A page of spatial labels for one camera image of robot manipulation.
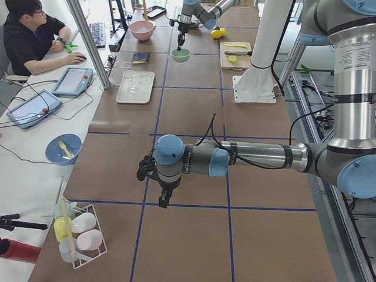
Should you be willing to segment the green ceramic bowl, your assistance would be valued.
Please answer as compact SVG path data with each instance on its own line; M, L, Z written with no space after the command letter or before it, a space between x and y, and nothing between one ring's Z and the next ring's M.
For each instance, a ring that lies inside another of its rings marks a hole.
M175 49L171 52L171 56L175 62L183 63L190 58L190 51L188 49Z

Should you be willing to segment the pink bowl with ice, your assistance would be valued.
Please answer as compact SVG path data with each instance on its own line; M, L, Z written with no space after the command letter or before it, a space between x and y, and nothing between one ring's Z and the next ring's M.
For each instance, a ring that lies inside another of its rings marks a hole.
M129 26L131 34L139 41L147 41L153 35L156 24L152 21L136 21Z

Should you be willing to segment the blue bowl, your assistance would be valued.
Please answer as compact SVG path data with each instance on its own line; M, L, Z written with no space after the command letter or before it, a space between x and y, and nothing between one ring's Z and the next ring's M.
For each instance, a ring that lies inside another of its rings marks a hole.
M64 134L54 138L45 150L46 158L57 165L74 165L82 147L79 136Z

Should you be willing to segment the yellow plastic knife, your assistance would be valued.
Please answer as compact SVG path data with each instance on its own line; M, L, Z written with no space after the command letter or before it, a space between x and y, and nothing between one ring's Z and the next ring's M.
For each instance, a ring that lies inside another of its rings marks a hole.
M247 45L244 45L244 44L230 44L230 43L225 43L224 45L228 46L228 47L247 48Z

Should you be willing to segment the grey folded cloth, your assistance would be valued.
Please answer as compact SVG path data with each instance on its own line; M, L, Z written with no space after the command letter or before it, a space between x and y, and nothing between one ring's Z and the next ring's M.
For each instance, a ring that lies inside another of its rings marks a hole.
M150 60L150 53L148 52L137 52L133 54L132 64L133 65L147 65Z

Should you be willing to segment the steel muddler black tip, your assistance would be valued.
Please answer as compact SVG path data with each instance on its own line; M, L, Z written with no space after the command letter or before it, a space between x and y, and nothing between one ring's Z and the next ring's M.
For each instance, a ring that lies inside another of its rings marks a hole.
M234 56L251 56L252 51L224 51L226 55L234 55Z

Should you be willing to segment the wooden cutting board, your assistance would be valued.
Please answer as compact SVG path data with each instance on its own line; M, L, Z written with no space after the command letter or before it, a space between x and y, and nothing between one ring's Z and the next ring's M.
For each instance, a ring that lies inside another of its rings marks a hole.
M244 44L244 45L247 45L247 48L228 47L224 45L225 43ZM236 56L237 62L230 63L229 56L231 55L226 55L224 51L252 51L251 45L249 42L221 42L220 43L220 67L221 69L246 70L249 68L251 56Z

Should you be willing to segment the half lemon slice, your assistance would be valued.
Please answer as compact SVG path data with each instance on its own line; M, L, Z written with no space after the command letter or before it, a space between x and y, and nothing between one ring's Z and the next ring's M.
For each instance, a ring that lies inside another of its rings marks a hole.
M229 56L229 62L230 62L230 63L235 63L235 62L237 62L237 57L234 56L234 55Z

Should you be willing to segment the small clear glass dish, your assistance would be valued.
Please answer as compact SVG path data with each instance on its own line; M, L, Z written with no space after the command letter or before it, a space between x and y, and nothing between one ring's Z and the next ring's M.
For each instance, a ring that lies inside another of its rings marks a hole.
M123 62L122 63L122 68L123 69L129 69L132 66L131 62Z

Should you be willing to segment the clear wine glass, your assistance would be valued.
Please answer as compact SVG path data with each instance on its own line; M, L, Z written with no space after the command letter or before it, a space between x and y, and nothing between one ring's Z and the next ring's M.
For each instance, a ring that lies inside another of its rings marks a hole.
M137 85L135 85L133 83L133 80L135 78L135 71L131 70L131 69L125 70L123 72L123 78L125 79L125 81L127 82L127 85L128 85L127 92L128 93L136 93L137 90L138 90L138 87L137 87Z

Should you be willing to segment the cream bear tray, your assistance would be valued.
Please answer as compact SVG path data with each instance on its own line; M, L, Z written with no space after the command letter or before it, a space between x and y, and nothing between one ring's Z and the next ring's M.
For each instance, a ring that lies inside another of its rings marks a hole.
M123 72L115 101L117 103L148 103L151 97L154 79L154 72L126 70Z

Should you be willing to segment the white plastic cup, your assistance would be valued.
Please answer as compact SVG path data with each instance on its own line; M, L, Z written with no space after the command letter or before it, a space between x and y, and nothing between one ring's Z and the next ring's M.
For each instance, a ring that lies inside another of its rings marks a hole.
M96 226L96 217L90 212L82 213L72 220L71 231L73 233L83 233Z

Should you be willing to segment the pink plastic cup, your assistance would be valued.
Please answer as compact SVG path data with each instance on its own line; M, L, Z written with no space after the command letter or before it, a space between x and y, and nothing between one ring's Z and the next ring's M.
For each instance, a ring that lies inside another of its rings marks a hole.
M79 250L92 251L98 249L103 241L103 235L99 230L92 229L78 236L76 246Z

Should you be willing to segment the black keyboard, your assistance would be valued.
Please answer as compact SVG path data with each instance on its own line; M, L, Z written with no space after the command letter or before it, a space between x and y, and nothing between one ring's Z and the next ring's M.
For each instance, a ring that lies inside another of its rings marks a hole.
M95 46L104 48L106 46L105 24L103 22L90 23L89 31Z

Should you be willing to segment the wooden stick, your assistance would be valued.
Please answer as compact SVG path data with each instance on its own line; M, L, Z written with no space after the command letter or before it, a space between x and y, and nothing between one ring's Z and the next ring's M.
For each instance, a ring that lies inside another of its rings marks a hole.
M68 212L66 211L66 202L65 202L65 198L64 197L61 197L60 198L60 203L61 203L61 208L62 208L62 213L63 213L63 218L64 218L64 222L65 222L65 229L66 229L66 233L67 233L67 237L68 237L68 241L69 241L69 247L70 247L70 253L71 253L71 257L76 260L77 259L77 252L76 252L76 249L75 249L75 243L73 241L73 235L72 235L72 232L71 232L71 226L69 224L69 220L68 220Z

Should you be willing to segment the green plastic cup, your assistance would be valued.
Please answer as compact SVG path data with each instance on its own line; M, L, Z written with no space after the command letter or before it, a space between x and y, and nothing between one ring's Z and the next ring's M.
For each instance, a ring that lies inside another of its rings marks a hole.
M65 208L66 208L66 214L67 216L73 220L75 218L75 211L71 208L71 204L68 202L65 202ZM58 219L60 217L63 217L63 207L60 203L58 203L54 208L53 208L53 217L54 219Z

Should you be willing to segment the yellow plastic cup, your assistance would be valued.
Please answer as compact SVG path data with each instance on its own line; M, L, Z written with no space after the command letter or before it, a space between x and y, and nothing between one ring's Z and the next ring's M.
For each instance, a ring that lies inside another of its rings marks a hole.
M56 240L60 243L62 240L68 237L66 226L65 226L65 219L63 216L58 217L54 224L53 229L55 232Z

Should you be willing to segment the clear plastic cup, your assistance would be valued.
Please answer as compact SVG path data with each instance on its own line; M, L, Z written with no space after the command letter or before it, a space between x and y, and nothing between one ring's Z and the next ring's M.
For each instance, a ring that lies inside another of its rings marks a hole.
M73 263L77 258L71 255L71 245L69 239L66 237L59 243L59 252L61 259L66 263Z

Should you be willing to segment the green clamp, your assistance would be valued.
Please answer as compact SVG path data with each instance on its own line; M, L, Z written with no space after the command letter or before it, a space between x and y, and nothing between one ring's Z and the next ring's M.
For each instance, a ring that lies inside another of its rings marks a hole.
M73 48L77 48L78 46L73 42L67 42L64 44L64 48L67 50L68 54L73 52Z

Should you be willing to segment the yellow plastic fork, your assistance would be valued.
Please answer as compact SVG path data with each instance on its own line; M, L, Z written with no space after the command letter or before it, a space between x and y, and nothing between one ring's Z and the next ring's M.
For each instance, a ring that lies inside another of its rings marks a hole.
M63 141L59 140L58 141L58 145L65 152L65 154L66 154L66 156L67 156L68 159L72 159L73 158L72 153L68 150L68 148L66 147L66 145L64 144Z

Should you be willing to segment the far blue teach pendant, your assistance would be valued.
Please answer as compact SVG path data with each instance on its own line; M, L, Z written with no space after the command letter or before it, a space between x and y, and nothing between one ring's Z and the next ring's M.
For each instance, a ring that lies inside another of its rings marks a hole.
M93 70L91 68L67 68L58 80L52 94L56 96L79 96L91 83Z

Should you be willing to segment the blue teach pendant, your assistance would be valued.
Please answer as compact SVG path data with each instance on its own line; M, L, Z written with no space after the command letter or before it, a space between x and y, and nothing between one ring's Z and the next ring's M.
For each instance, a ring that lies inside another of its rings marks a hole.
M6 115L21 129L35 126L62 105L62 101L47 90L42 90L10 110Z
M93 70L91 68L67 68L58 80L52 94L56 96L79 96L91 83Z

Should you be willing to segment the seated person black shirt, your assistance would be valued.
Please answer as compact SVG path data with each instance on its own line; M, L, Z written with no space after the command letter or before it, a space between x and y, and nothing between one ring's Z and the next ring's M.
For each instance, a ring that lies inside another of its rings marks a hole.
M43 10L40 1L10 0L5 5L9 11L4 23L4 47L14 74L38 75L61 66L81 63L72 52L64 58L45 60L51 52L63 52L71 37L71 29Z

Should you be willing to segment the black tripod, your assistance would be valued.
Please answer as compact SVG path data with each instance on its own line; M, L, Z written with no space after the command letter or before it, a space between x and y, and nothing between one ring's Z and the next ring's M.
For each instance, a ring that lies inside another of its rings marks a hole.
M1 228L7 231L13 231L16 227L27 228L27 229L37 229L46 230L48 226L42 223L32 223L27 221L18 221L20 214L7 214L1 216Z

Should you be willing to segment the near blue teach pendant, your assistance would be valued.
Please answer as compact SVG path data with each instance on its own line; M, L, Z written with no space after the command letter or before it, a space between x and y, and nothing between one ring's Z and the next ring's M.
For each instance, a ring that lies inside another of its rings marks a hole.
M35 126L62 105L62 101L47 90L42 90L10 110L6 115L21 129Z

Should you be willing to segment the red bottle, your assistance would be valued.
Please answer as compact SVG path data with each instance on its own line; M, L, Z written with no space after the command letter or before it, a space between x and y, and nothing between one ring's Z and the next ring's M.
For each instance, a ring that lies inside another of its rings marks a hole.
M36 263L40 247L21 243L11 239L1 239L1 258L25 263Z

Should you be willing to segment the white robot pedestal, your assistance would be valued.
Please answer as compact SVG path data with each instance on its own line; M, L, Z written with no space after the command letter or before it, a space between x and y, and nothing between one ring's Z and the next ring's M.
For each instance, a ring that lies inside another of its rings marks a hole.
M294 0L265 1L250 67L233 86L236 103L276 103L272 64L294 4Z

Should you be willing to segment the aluminium frame post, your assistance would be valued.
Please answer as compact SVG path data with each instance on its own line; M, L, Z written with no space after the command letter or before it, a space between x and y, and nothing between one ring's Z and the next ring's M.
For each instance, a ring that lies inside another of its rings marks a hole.
M82 12L79 1L76 0L67 0L67 5L70 9L70 12L77 24L78 30L81 34L81 37L84 41L86 49L88 50L89 57L95 67L96 73L100 79L100 82L104 89L110 87L110 81L103 66L102 60L100 58L99 52L96 48L96 45L92 39L86 18Z

